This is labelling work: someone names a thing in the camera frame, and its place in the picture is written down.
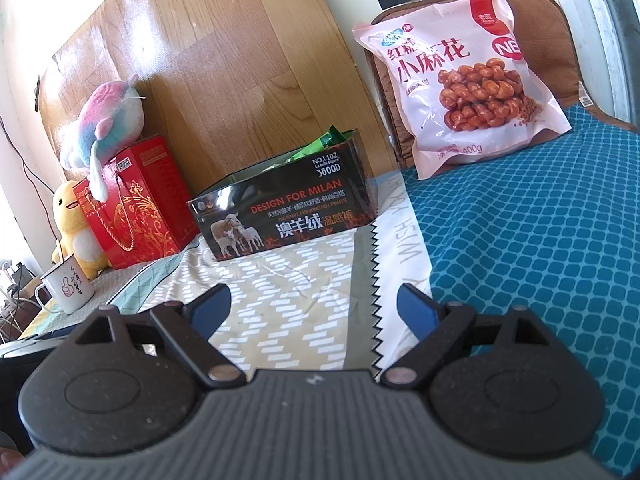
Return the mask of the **person's left hand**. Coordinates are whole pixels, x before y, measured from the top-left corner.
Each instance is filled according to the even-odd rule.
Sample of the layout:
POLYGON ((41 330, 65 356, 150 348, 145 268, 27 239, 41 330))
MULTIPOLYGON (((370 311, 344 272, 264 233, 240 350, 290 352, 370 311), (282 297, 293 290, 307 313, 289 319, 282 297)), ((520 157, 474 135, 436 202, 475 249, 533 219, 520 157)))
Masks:
POLYGON ((0 474, 7 474, 24 459, 25 457, 13 448, 0 448, 0 474))

